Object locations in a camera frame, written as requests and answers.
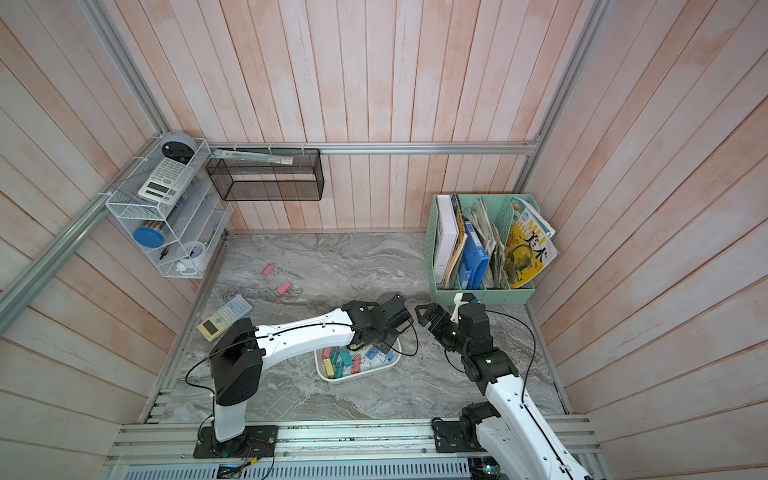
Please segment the teal binder clip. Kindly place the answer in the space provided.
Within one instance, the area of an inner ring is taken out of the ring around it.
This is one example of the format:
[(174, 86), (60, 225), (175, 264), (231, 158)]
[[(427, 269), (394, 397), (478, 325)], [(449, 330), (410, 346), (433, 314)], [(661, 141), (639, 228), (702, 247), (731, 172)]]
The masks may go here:
[(344, 367), (352, 367), (354, 364), (352, 355), (347, 349), (340, 349), (339, 350), (339, 356), (341, 358), (341, 361), (344, 365)]

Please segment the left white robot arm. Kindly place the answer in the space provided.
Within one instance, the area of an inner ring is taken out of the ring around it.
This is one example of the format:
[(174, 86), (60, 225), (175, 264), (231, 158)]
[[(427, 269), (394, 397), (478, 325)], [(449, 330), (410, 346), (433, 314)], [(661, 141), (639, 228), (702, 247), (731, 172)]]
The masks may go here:
[(405, 299), (350, 301), (329, 313), (280, 325), (255, 326), (236, 321), (205, 361), (213, 381), (212, 440), (225, 444), (245, 435), (247, 402), (257, 393), (269, 368), (325, 348), (371, 345), (387, 353), (400, 334), (413, 326)]

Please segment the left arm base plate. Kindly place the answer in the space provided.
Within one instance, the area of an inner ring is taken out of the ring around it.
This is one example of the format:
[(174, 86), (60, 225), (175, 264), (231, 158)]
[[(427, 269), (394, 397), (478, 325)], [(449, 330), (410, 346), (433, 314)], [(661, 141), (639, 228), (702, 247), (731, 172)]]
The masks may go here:
[(273, 457), (277, 425), (246, 426), (242, 434), (218, 441), (212, 426), (202, 427), (193, 452), (194, 459), (238, 459)]

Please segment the white plastic storage tray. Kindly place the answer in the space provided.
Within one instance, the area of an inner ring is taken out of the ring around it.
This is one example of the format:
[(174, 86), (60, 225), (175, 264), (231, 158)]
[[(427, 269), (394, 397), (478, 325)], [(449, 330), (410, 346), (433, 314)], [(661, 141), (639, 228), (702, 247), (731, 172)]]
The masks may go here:
[(357, 350), (326, 347), (316, 350), (313, 355), (317, 374), (331, 384), (358, 380), (387, 371), (401, 358), (401, 354), (394, 350), (384, 353), (373, 345), (365, 345)]

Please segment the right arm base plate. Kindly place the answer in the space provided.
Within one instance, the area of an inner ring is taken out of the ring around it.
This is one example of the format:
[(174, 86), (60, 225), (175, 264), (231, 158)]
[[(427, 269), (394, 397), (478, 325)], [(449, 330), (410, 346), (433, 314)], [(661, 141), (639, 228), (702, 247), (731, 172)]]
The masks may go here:
[(459, 420), (448, 421), (440, 417), (430, 420), (438, 453), (484, 452), (484, 449), (463, 429)]

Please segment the blue binder clip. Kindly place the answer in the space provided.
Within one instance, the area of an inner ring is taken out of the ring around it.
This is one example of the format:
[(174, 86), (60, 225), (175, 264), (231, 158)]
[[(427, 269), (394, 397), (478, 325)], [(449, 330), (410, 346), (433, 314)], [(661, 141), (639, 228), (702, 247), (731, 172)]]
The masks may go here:
[(380, 351), (379, 351), (379, 350), (378, 350), (376, 347), (374, 347), (374, 346), (371, 346), (371, 347), (368, 349), (368, 351), (366, 352), (365, 356), (366, 356), (366, 357), (367, 357), (369, 360), (373, 360), (374, 358), (376, 358), (376, 357), (379, 355), (379, 353), (380, 353)]

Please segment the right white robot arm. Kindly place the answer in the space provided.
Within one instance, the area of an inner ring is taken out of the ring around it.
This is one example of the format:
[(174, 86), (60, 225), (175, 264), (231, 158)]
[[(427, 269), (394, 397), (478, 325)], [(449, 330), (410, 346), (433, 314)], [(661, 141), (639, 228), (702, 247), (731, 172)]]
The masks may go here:
[(485, 450), (509, 479), (590, 479), (527, 393), (526, 376), (494, 345), (486, 306), (459, 297), (453, 313), (431, 303), (415, 308), (419, 324), (463, 370), (485, 400), (462, 410), (462, 440)]

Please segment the yellow binder clip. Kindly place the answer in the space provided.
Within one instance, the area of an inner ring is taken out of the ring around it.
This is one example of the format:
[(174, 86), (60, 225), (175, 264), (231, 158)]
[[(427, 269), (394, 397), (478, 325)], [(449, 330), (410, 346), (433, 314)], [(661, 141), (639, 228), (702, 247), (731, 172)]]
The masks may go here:
[(324, 372), (326, 374), (326, 378), (327, 379), (334, 379), (335, 378), (334, 365), (333, 365), (333, 362), (329, 358), (326, 358), (326, 359), (323, 360), (323, 368), (324, 368)]

